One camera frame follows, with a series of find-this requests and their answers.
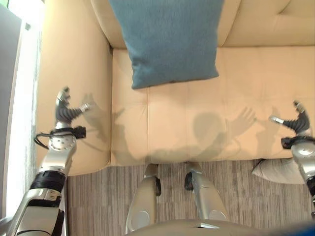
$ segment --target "striped carpet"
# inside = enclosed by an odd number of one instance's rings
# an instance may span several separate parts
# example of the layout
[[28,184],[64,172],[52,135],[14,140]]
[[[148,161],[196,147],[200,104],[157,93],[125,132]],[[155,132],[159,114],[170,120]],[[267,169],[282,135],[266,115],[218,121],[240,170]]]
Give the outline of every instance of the striped carpet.
[[[309,220],[311,197],[305,185],[272,183],[251,174],[257,161],[202,163],[219,190],[231,221],[254,228],[271,228]],[[185,191],[185,164],[160,165],[162,195],[159,221],[197,217],[193,193]],[[110,167],[69,177],[68,220],[71,236],[122,236],[128,208],[145,166]]]

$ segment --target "beige couch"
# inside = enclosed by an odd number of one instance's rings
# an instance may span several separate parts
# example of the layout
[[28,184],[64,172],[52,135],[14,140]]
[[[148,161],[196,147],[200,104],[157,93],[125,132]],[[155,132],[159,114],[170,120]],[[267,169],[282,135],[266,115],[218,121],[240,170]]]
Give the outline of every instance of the beige couch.
[[[71,175],[113,165],[290,157],[280,138],[293,132],[268,117],[295,118],[294,99],[314,126],[314,0],[225,0],[220,76],[138,90],[108,0],[45,2],[37,130],[53,128],[64,86],[72,106],[96,104],[73,124],[88,132]],[[44,154],[39,148],[38,162]]]

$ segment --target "robotic hand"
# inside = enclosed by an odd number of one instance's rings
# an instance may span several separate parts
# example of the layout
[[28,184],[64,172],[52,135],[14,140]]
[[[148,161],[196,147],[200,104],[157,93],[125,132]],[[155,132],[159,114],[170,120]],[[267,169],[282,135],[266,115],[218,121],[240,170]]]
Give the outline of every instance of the robotic hand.
[[[7,236],[60,236],[64,212],[59,209],[61,191],[68,176],[76,140],[85,138],[84,127],[72,128],[71,122],[89,110],[89,104],[69,109],[69,88],[61,90],[56,100],[56,125],[49,134],[40,133],[34,141],[48,149],[30,190],[16,211]],[[38,137],[49,137],[48,146]]]
[[299,113],[298,119],[283,120],[275,116],[270,116],[269,119],[295,131],[295,137],[282,138],[281,144],[283,148],[291,149],[293,158],[299,165],[300,173],[309,188],[315,206],[315,139],[312,136],[312,128],[305,108],[298,101],[294,101],[293,105]]

